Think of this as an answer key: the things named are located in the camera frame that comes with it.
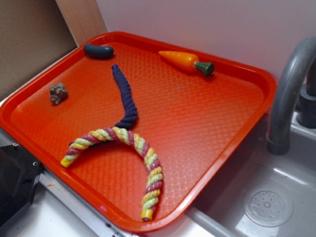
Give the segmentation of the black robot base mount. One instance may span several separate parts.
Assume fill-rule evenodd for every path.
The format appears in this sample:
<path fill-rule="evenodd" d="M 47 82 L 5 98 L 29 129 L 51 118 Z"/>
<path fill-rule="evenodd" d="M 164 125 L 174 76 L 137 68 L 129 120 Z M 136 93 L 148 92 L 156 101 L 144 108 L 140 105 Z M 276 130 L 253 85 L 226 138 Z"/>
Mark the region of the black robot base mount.
<path fill-rule="evenodd" d="M 1 229 L 32 205 L 41 172 L 41 162 L 22 145 L 0 148 Z"/>

